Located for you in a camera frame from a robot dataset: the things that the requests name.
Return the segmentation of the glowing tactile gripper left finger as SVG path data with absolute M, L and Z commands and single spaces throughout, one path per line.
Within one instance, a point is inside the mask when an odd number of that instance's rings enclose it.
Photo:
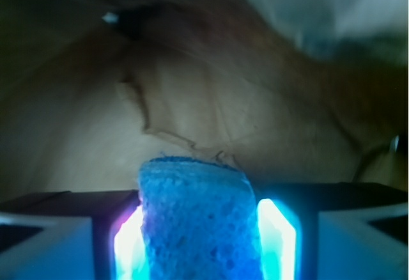
M 1 203 L 1 279 L 116 279 L 137 191 L 38 192 Z

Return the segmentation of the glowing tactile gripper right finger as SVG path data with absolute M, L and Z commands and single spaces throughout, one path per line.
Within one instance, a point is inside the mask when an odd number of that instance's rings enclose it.
M 407 279 L 408 194 L 379 183 L 256 188 L 265 279 Z

